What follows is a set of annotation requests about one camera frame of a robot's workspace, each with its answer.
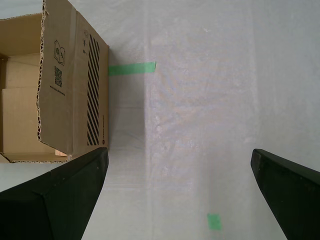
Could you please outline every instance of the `cardboard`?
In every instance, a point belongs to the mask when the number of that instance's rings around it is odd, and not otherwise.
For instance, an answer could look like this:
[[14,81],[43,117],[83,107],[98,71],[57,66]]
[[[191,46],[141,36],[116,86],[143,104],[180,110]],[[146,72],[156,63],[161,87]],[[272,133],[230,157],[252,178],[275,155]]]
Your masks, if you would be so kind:
[[108,146],[109,46],[67,0],[42,9],[0,20],[0,163]]

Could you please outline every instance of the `cardboard box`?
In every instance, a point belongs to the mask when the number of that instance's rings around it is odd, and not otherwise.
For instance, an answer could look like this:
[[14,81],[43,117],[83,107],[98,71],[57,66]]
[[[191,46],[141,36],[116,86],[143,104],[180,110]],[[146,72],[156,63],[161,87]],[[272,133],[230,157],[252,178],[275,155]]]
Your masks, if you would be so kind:
[[109,46],[67,0],[0,20],[0,163],[108,146]]

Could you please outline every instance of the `green tape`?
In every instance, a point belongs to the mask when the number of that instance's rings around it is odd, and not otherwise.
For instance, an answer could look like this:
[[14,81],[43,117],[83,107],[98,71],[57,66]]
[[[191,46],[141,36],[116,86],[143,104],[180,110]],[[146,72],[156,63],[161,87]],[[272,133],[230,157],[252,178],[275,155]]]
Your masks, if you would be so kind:
[[154,73],[156,62],[142,62],[128,65],[109,66],[109,76]]
[[211,230],[221,230],[221,220],[219,214],[207,214],[208,226]]

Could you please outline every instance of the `black diagonal stripes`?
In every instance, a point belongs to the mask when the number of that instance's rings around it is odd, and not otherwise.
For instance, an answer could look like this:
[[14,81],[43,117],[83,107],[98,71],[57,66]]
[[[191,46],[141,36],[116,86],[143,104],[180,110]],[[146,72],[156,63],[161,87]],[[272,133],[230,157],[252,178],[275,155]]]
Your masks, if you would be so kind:
[[90,34],[88,59],[88,146],[99,145],[99,54],[98,42]]

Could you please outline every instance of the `cardboard box flap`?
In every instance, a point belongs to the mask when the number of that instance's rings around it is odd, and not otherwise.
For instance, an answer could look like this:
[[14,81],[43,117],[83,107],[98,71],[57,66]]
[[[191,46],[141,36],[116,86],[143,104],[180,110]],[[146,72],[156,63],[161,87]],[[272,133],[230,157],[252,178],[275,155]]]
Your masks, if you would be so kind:
[[73,151],[73,71],[77,11],[66,0],[43,3],[38,140],[65,154]]
[[37,139],[37,88],[2,90],[3,153],[54,153]]
[[39,53],[42,14],[0,19],[0,55]]
[[74,156],[107,147],[109,46],[68,1],[43,5],[38,139]]
[[[39,67],[40,53],[8,57],[3,78],[5,88],[36,89],[39,81]],[[36,96],[37,92],[34,95],[34,105],[36,105]]]
[[65,163],[67,157],[56,156],[54,153],[7,153],[0,156],[10,163]]

